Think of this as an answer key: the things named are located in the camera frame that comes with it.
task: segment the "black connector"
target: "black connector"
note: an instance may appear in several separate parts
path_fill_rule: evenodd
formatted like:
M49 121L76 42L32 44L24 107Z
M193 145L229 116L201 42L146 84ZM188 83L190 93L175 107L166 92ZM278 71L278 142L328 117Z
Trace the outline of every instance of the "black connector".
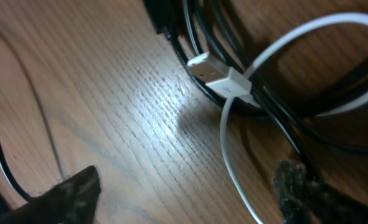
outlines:
M144 0L146 11L157 34L167 39L176 33L177 11L172 0Z

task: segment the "usb connector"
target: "usb connector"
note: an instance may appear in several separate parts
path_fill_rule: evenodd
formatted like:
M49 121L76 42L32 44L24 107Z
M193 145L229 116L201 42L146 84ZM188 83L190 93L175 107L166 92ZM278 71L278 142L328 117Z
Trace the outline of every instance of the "usb connector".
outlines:
M250 94L252 83L233 67L228 67L210 53L201 54L190 61L187 66L191 72L206 86L225 98L239 97L257 108L261 106Z

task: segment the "wood grain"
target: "wood grain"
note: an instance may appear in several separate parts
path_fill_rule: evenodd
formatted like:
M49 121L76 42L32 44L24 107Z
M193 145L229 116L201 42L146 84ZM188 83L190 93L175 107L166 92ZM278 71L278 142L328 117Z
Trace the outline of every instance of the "wood grain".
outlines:
M368 12L368 1L237 0L232 9L255 55L310 19ZM220 109L154 34L142 1L0 0L0 30L30 71L68 173L97 166L99 223L254 222L220 154ZM265 73L309 97L367 55L368 28L327 27L297 41ZM368 144L368 106L310 122L332 138ZM1 41L0 135L14 175L30 194L60 181L29 86ZM304 140L326 180L368 204L368 158ZM273 124L235 116L229 141L257 211L266 223L282 223L271 178L280 159L293 158L289 143ZM14 208L24 203L1 171L0 191Z

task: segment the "white cable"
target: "white cable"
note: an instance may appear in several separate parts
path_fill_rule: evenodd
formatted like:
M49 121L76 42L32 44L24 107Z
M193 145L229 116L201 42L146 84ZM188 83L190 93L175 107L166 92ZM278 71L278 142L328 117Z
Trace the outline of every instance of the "white cable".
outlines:
M242 198L243 202L245 203L248 211L252 214L253 218L256 220L258 224L264 224L260 217L257 215L257 212L252 207L252 204L248 201L248 197L243 190L240 182L232 168L231 162L229 160L228 154L228 144L227 144L227 123L228 123L228 115L229 110L234 102L235 98L229 98L224 104L224 108L222 109L221 115L221 122L220 122L220 143L221 143L221 151L222 157L224 158L225 166L227 167L228 173L231 176L232 182L234 182L236 189L238 190L240 197Z
M323 16L313 21L307 22L297 28L293 29L289 33L282 36L280 39L271 44L267 49L265 49L252 63L252 65L243 74L245 78L251 77L254 72L261 66L265 61L267 61L273 54L279 51L286 44L295 40L296 38L312 31L319 29L321 27L341 24L341 23L356 23L368 26L368 14L358 13L358 12L346 12L339 14L332 14L329 16ZM368 102L368 91L365 92L360 97L355 100L346 103L345 105L339 106L331 111L319 114L319 116L326 116L332 114L338 114L353 110L360 107Z

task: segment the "white usb cable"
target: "white usb cable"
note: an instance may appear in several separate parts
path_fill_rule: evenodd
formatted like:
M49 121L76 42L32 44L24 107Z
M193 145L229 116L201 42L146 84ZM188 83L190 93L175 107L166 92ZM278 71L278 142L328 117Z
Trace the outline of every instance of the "white usb cable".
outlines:
M348 12L340 14L332 14L330 16L320 17L311 22L307 22L289 33L285 34L283 37L278 39L276 42L271 44L267 49L265 49L252 63L252 65L246 70L246 72L241 76L239 72L235 71L232 67L228 67L218 59L213 58L208 53L204 53L194 59L188 61L187 65L193 72L193 74L203 80L206 85L211 88L216 93L227 98L222 110L221 122L220 122L220 144L222 155L224 158L225 165L231 176L232 182L236 186L243 202L248 208L249 212L252 214L253 218L258 224L262 224L261 218L258 216L252 204L248 200L247 194L245 193L242 185L240 184L234 168L232 167L228 154L228 144L227 144L227 123L229 111L234 99L240 97L243 101L250 103L257 108L260 105L253 99L250 94L252 83L248 80L255 71L267 61L274 53L279 51L286 44L290 43L292 40L300 37L307 32L312 30L334 25L340 23L358 23L368 26L368 14ZM346 111L353 110L359 106L362 106L368 102L368 91L362 96L356 98L355 100L346 103L338 108L331 111L320 114L320 116L326 116L331 114L343 113Z

